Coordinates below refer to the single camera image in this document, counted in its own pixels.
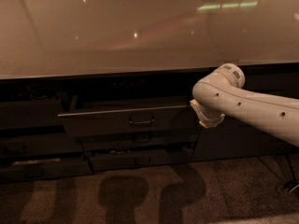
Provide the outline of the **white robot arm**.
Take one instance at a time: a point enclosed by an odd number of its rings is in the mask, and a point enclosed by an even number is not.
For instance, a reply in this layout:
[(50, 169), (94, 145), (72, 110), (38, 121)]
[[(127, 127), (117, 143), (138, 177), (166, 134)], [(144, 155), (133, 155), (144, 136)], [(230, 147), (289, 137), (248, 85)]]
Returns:
[(243, 90), (245, 75), (225, 63), (192, 88), (191, 106), (205, 128), (214, 128), (225, 116), (241, 120), (299, 147), (299, 100)]

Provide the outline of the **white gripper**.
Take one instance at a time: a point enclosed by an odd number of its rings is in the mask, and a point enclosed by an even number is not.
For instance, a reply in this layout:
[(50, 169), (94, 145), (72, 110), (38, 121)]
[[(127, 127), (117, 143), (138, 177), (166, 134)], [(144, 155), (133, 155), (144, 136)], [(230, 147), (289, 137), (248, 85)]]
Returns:
[(215, 128), (224, 121), (224, 114), (200, 105), (195, 99), (190, 100), (190, 105), (199, 118), (199, 124), (206, 129)]

